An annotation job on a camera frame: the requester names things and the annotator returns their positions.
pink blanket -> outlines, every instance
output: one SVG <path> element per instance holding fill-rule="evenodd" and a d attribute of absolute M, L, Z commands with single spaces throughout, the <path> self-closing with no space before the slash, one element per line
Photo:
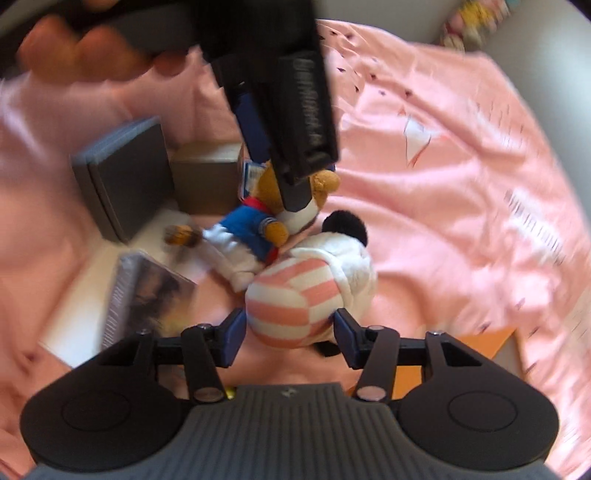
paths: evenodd
<path fill-rule="evenodd" d="M 591 465 L 591 243 L 547 141 L 484 56 L 414 46 L 369 27 L 323 22 L 342 161 L 326 211 L 366 222 L 379 273 L 365 324 L 404 336 L 518 328 L 527 378 L 561 429 L 548 464 L 575 479 Z M 0 469 L 26 472 L 24 400 L 64 371 L 37 346 L 96 231 L 68 154 L 123 121 L 159 115 L 172 147 L 235 140 L 232 115 L 199 53 L 179 77 L 54 89 L 28 77 L 0 86 Z M 195 321 L 237 302 L 200 282 Z M 229 384 L 340 381 L 342 358 L 271 351 L 248 336 Z"/>

striped plush toy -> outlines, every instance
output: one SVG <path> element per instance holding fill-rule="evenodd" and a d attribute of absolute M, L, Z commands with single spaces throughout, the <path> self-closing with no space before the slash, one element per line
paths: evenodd
<path fill-rule="evenodd" d="M 291 248 L 246 290 L 246 316 L 254 334 L 276 348 L 334 341 L 330 317 L 338 308 L 361 320 L 377 275 L 367 252 L 363 222 L 338 210 L 322 233 Z"/>

finger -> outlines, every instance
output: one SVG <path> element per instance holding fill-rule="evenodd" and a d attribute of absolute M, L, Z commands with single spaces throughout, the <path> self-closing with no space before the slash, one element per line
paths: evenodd
<path fill-rule="evenodd" d="M 149 58 L 131 48 L 123 36 L 109 27 L 97 27 L 88 32 L 76 46 L 80 80 L 125 81 L 145 73 Z"/>
<path fill-rule="evenodd" d="M 165 77 L 174 77 L 181 73 L 187 64 L 184 53 L 166 52 L 154 59 L 154 68 Z"/>
<path fill-rule="evenodd" d="M 76 61 L 77 37 L 59 17 L 40 20 L 18 50 L 18 61 L 40 79 L 71 83 L 79 76 Z"/>
<path fill-rule="evenodd" d="M 89 10 L 102 11 L 111 8 L 119 0 L 84 0 Z"/>

striped ball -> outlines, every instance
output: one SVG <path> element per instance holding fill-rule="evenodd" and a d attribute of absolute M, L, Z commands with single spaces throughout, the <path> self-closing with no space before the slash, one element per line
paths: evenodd
<path fill-rule="evenodd" d="M 330 317 L 343 299 L 328 263 L 318 258 L 279 260 L 246 291 L 246 316 L 258 339 L 299 348 L 332 337 Z"/>

black plush ear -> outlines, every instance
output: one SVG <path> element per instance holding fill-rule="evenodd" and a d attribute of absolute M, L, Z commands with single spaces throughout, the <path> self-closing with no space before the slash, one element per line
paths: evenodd
<path fill-rule="evenodd" d="M 354 213 L 348 210 L 337 210 L 331 213 L 322 223 L 323 232 L 343 233 L 359 240 L 368 246 L 368 231 L 365 224 Z"/>

